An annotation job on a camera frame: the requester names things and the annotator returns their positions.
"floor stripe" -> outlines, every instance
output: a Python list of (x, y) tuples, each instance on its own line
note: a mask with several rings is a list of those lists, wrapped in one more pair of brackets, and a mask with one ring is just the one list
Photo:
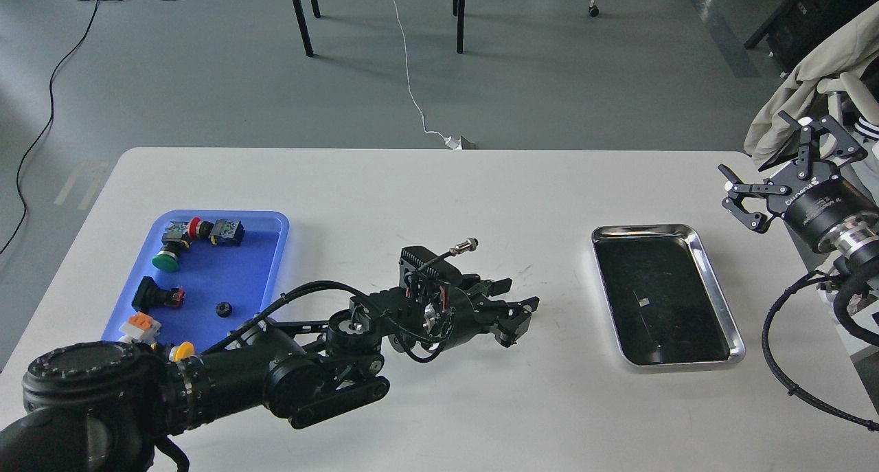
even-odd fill
[(110, 166), (110, 163), (106, 161), (101, 161), (100, 165), (98, 165), (98, 171), (95, 172), (94, 178), (91, 179), (91, 185), (89, 185), (89, 189), (85, 191), (85, 195), (82, 196), (82, 200), (79, 202), (79, 210), (84, 211), (95, 198), (95, 194), (98, 193), (98, 190), (101, 188), (101, 184), (104, 183), (104, 177), (107, 173), (107, 168)]
[(80, 163), (79, 166), (76, 166), (76, 169), (73, 170), (73, 172), (70, 174), (70, 177), (68, 177), (66, 183), (64, 183), (64, 187), (62, 187), (62, 190), (58, 192), (58, 196), (56, 197), (56, 206), (63, 205), (64, 201), (67, 200), (67, 196), (70, 193), (70, 190), (73, 190), (73, 185), (76, 183), (77, 180), (79, 180), (79, 175), (82, 175), (82, 172), (85, 171), (85, 168), (88, 168), (89, 166), (94, 166), (95, 163), (96, 162), (91, 160), (85, 160)]
[(720, 54), (729, 65), (732, 74), (736, 78), (760, 77), (760, 72), (748, 58), (743, 43), (735, 37), (735, 34), (732, 34), (726, 19), (717, 10), (714, 0), (690, 0), (690, 2), (693, 3), (699, 18), (703, 20), (705, 27), (709, 30), (711, 39), (720, 50)]

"stainless steel tray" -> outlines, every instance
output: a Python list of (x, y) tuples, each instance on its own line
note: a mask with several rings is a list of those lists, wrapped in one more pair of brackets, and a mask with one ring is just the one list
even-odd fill
[(619, 351), (640, 368), (738, 362), (744, 343), (687, 225), (600, 227), (593, 247)]

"blue tray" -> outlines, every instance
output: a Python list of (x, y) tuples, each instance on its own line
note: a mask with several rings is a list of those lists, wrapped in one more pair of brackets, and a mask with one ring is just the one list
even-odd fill
[[(206, 240), (198, 240), (180, 255), (178, 271), (160, 271), (150, 259), (162, 247), (164, 228), (170, 221), (189, 221), (193, 216), (211, 222), (220, 218), (241, 221), (244, 225), (241, 246), (216, 247)], [(135, 314), (131, 300), (141, 278), (147, 276), (164, 290), (181, 286), (185, 291), (179, 308), (150, 309), (150, 316), (162, 323), (156, 341), (163, 344), (190, 341), (196, 351), (207, 349), (274, 300), (277, 266), (289, 228), (288, 219), (279, 212), (176, 210), (164, 213), (150, 228), (101, 338), (115, 341), (123, 335), (119, 326)], [(232, 305), (232, 314), (226, 318), (217, 316), (214, 311), (217, 303), (223, 301)]]

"concrete floor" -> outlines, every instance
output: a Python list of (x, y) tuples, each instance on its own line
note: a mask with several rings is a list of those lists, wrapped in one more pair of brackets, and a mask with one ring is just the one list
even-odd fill
[[(467, 0), (458, 55), (451, 0), (398, 0), (427, 127), (484, 149), (741, 150), (781, 70), (765, 44), (738, 45), (781, 0), (599, 0), (595, 19), (588, 2)], [(306, 58), (290, 0), (102, 3), (60, 70), (56, 121), (25, 165), (31, 213), (0, 256), (0, 366), (76, 237), (92, 188), (125, 150), (442, 148), (422, 133), (409, 99), (392, 1), (320, 6), (323, 18), (307, 17), (317, 56)], [(49, 113), (50, 72), (92, 9), (0, 0), (3, 243), (20, 216), (16, 166)], [(123, 227), (125, 216), (107, 225)], [(99, 262), (94, 269), (101, 274)]]

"green button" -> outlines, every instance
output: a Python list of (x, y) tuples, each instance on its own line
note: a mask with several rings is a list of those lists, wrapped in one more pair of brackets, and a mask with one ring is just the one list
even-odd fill
[(172, 256), (167, 256), (166, 254), (157, 254), (156, 256), (153, 256), (152, 262), (153, 266), (168, 273), (173, 273), (180, 269), (180, 265), (176, 263), (176, 260)]

